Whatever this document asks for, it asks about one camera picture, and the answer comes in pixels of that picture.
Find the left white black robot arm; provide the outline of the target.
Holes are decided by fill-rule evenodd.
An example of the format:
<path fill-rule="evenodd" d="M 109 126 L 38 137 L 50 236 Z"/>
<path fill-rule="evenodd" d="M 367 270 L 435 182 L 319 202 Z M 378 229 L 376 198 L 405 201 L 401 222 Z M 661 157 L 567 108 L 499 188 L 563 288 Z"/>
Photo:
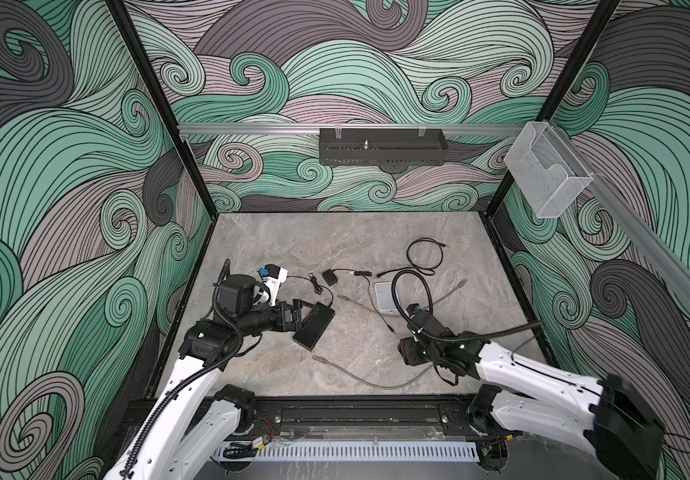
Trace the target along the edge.
<path fill-rule="evenodd" d="M 279 300 L 286 269 L 267 264 L 251 276 L 234 274 L 230 266 L 224 262 L 209 311 L 185 334 L 164 392 L 107 478 L 195 478 L 226 439 L 254 426 L 255 395 L 234 385 L 223 387 L 203 417 L 195 417 L 229 362 L 249 352 L 245 338 L 291 332 L 311 348 L 331 322 L 327 304 Z"/>

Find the black power adapter with cable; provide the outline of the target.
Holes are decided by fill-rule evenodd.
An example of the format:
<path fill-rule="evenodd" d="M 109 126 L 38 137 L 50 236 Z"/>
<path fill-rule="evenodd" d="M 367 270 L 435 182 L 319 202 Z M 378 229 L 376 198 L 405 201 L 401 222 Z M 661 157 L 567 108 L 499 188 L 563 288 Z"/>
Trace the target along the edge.
<path fill-rule="evenodd" d="M 329 296 L 329 300 L 326 302 L 326 305 L 328 307 L 331 307 L 333 305 L 334 294 L 333 294 L 332 290 L 328 286 L 322 285 L 313 273 L 309 273 L 307 276 L 289 275 L 288 278 L 289 279 L 303 280 L 303 281 L 309 283 L 317 295 L 322 295 L 324 292 L 327 292 L 328 296 Z"/>

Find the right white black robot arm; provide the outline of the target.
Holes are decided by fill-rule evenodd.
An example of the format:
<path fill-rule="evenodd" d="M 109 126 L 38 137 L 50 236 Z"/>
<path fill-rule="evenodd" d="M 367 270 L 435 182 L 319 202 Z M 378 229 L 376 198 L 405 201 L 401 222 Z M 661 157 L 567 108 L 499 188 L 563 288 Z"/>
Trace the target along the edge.
<path fill-rule="evenodd" d="M 570 373 L 500 345 L 515 328 L 456 334 L 435 317 L 433 299 L 426 301 L 398 308 L 411 333 L 399 353 L 408 366 L 450 372 L 452 386 L 463 377 L 479 381 L 470 416 L 574 447 L 621 479 L 656 478 L 665 426 L 631 382 Z"/>

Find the black network switch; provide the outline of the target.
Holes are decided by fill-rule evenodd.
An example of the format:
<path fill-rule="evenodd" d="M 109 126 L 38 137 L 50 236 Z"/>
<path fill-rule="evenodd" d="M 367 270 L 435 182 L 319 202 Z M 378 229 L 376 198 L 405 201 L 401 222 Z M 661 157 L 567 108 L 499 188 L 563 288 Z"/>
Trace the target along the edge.
<path fill-rule="evenodd" d="M 335 311 L 327 305 L 318 303 L 316 310 L 308 315 L 311 314 L 317 316 L 316 320 L 301 333 L 296 332 L 293 335 L 293 340 L 308 351 L 314 350 L 316 344 L 334 318 Z"/>

